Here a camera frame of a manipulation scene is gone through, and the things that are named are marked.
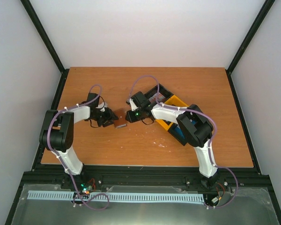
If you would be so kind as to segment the brown leather card holder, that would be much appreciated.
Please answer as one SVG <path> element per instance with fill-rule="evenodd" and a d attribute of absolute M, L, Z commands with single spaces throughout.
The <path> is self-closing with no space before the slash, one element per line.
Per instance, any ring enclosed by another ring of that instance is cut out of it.
<path fill-rule="evenodd" d="M 114 112 L 114 114 L 117 116 L 117 120 L 114 120 L 114 127 L 115 128 L 123 128 L 127 126 L 126 121 L 126 113 L 123 108 L 118 109 Z"/>

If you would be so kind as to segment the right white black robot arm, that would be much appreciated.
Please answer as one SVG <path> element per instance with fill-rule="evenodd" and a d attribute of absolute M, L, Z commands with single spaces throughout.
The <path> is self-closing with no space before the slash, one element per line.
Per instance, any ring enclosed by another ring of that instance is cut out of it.
<path fill-rule="evenodd" d="M 207 190 L 214 187 L 219 173 L 210 142 L 213 125 L 197 105 L 188 106 L 171 92 L 157 93 L 155 89 L 145 94 L 139 91 L 126 103 L 131 107 L 126 113 L 128 122 L 157 121 L 183 146 L 191 145 L 199 162 L 202 186 Z"/>

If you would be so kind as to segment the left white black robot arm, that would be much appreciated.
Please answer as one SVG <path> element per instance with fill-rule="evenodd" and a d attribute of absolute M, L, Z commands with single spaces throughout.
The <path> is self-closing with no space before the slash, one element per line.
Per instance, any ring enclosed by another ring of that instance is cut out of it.
<path fill-rule="evenodd" d="M 42 124 L 39 142 L 50 150 L 71 174 L 72 184 L 81 189 L 87 186 L 88 177 L 82 173 L 83 163 L 78 159 L 74 147 L 74 125 L 80 121 L 96 121 L 98 127 L 107 127 L 118 120 L 118 116 L 96 93 L 89 93 L 86 101 L 72 108 L 47 110 Z"/>

